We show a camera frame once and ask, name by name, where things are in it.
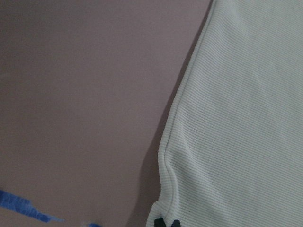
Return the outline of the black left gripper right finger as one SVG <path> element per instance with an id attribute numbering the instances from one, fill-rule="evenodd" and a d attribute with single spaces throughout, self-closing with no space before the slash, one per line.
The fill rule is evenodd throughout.
<path id="1" fill-rule="evenodd" d="M 174 220 L 171 227 L 181 227 L 180 221 L 179 220 Z"/>

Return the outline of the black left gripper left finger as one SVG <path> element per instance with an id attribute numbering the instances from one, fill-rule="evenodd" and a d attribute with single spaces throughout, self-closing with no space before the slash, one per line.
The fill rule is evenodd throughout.
<path id="1" fill-rule="evenodd" d="M 154 227 L 165 227 L 164 219 L 162 218 L 155 219 Z"/>

